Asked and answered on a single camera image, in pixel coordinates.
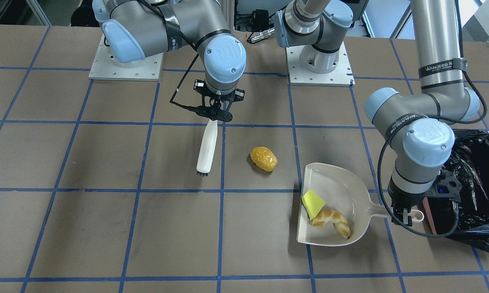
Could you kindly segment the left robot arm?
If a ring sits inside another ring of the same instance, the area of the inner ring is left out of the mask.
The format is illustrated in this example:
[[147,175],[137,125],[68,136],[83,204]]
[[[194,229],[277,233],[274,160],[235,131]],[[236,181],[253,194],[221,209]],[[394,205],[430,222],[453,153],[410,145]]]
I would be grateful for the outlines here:
[[[393,223],[410,226],[410,210],[424,198],[447,195],[441,168],[451,155],[451,124],[473,124],[483,104],[467,88],[462,56],[459,7],[455,0],[410,2],[419,58],[421,92],[403,96],[391,87],[369,95],[364,111],[397,154],[389,180]],[[281,48],[302,46],[299,62],[315,74],[328,74],[339,63],[339,50],[354,22],[340,0],[293,0],[273,18]]]

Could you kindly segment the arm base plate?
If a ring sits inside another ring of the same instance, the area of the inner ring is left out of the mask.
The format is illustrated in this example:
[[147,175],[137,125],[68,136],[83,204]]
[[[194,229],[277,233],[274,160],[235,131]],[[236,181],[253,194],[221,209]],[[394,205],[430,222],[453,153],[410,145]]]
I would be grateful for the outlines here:
[[107,46],[102,35],[94,56],[89,79],[104,81],[159,81],[164,54],[160,53],[145,58],[142,61],[120,63]]
[[291,85],[352,87],[356,84],[345,43],[326,54],[312,45],[285,48]]

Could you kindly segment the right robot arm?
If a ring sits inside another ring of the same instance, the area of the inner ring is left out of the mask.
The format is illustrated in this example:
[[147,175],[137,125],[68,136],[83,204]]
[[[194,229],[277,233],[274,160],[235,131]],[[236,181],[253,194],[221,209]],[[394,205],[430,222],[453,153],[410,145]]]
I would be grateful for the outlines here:
[[118,63],[143,61],[192,47],[205,69],[194,90],[200,106],[181,105],[198,116],[230,122],[230,107],[244,99],[237,84],[246,69],[246,49],[231,32],[218,0],[94,0],[92,9]]

